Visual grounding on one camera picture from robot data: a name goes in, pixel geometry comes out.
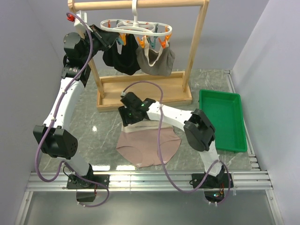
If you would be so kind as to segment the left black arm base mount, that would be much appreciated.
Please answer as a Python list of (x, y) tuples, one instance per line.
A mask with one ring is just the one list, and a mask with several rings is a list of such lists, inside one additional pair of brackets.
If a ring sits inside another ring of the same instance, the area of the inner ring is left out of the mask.
[(87, 182), (76, 175), (69, 175), (67, 189), (105, 189), (109, 186), (109, 179), (110, 176), (107, 174), (94, 175), (90, 179), (92, 182)]

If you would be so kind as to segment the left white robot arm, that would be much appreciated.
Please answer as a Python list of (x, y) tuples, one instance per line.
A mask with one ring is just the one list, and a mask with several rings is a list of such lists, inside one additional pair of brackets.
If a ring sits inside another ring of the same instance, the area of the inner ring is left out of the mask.
[(78, 183), (83, 188), (94, 185), (95, 177), (92, 175), (91, 165), (77, 153), (78, 140), (69, 132), (69, 127), (75, 105), (90, 76), (89, 61), (99, 51), (109, 50), (117, 37), (118, 33), (101, 30), (96, 25), (91, 25), (83, 37), (76, 32), (65, 35), (65, 56), (59, 93), (43, 124), (36, 125), (33, 129), (38, 143), (35, 170), (41, 180), (55, 180), (46, 179), (40, 173), (39, 154), (44, 153), (57, 158), (60, 166), (68, 167), (78, 177)]

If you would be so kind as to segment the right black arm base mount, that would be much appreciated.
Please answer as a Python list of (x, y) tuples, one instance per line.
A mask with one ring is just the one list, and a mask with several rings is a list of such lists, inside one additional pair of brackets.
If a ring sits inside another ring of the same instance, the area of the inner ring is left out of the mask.
[[(193, 186), (193, 188), (196, 188), (202, 179), (204, 178), (205, 173), (193, 173), (192, 179), (189, 181), (189, 184)], [(233, 181), (232, 181), (232, 175), (228, 175), (225, 172), (223, 175), (218, 175), (217, 177), (208, 175), (205, 179), (204, 183), (200, 186), (200, 188), (203, 189), (214, 189), (214, 188), (233, 188)]]

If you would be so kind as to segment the white plastic clip hanger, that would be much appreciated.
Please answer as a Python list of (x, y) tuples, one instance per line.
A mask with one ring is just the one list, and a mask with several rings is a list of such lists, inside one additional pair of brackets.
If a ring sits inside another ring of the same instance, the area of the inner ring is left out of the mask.
[(131, 4), (133, 20), (107, 19), (100, 22), (100, 28), (109, 32), (120, 34), (133, 34), (143, 37), (142, 43), (145, 44), (147, 37), (158, 38), (162, 48), (169, 45), (172, 36), (172, 26), (160, 22), (144, 22), (138, 20), (137, 0)]

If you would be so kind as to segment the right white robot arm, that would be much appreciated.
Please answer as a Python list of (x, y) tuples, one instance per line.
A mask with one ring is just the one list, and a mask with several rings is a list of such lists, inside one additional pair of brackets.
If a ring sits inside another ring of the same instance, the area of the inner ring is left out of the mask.
[(142, 101), (133, 92), (121, 94), (119, 107), (123, 125), (128, 126), (145, 120), (162, 121), (184, 131), (190, 147), (200, 152), (207, 175), (207, 183), (218, 187), (223, 182), (225, 167), (219, 160), (215, 145), (215, 128), (206, 114), (200, 110), (180, 110), (150, 98)]

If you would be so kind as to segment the pink beige underwear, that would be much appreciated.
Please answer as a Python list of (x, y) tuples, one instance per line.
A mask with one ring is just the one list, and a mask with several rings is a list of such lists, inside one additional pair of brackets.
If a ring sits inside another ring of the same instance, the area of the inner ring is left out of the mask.
[(161, 164), (157, 144), (160, 145), (163, 162), (166, 164), (177, 152), (181, 139), (171, 125), (163, 123), (161, 130), (158, 130), (157, 121), (142, 121), (121, 128), (116, 150), (130, 163), (142, 168)]

